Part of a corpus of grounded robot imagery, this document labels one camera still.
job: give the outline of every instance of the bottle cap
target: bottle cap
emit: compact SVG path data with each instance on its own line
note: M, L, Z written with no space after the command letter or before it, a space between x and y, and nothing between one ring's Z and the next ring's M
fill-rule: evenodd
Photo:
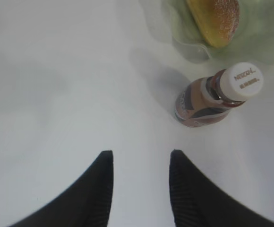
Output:
M220 79L223 94L232 101L244 102L257 95L263 87L264 78L259 68L248 62L228 68Z

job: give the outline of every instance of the white surface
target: white surface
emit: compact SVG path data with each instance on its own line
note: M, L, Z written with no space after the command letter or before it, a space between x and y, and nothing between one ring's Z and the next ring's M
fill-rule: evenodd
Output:
M245 83L255 80L248 86ZM248 62L237 63L228 68L220 79L223 94L234 101L247 101L258 95L263 88L264 78L260 69Z
M0 227L51 201L105 149L109 227L174 226L174 148L274 220L274 67L261 95L223 122L180 125L176 95L221 68L196 63L197 49L184 59L163 13L160 0L0 0Z

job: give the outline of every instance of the bread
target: bread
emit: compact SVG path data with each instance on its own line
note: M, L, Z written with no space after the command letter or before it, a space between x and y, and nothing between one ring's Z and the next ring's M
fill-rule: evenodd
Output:
M239 26L238 0L186 0L205 40L213 47L227 46Z

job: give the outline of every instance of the bottle label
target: bottle label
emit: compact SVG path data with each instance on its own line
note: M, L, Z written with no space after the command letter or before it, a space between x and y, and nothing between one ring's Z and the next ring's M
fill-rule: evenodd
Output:
M216 123L227 116L230 108L222 100L213 100L205 89L207 78L190 84L176 101L176 116L185 125L200 127Z

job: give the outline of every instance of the green plastic bag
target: green plastic bag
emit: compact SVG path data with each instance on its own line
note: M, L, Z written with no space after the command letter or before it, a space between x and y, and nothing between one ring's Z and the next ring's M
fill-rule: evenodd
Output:
M239 0L240 25L224 48L213 48L203 39L186 0L167 0L174 39L184 45L197 45L213 59L274 64L274 0Z

